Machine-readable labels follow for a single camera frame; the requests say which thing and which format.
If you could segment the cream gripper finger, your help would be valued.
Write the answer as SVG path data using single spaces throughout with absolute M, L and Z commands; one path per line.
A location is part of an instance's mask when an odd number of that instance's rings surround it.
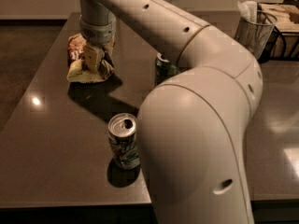
M 99 70 L 99 64 L 102 58 L 104 57 L 104 52 L 101 48 L 87 44 L 83 48 L 85 63 L 88 66 L 88 69 L 96 73 Z

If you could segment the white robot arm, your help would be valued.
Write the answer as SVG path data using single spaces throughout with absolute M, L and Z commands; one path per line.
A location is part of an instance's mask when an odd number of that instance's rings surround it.
M 92 0 L 182 73 L 139 108 L 137 146 L 159 224 L 254 224 L 243 137 L 263 92 L 253 55 L 164 0 Z

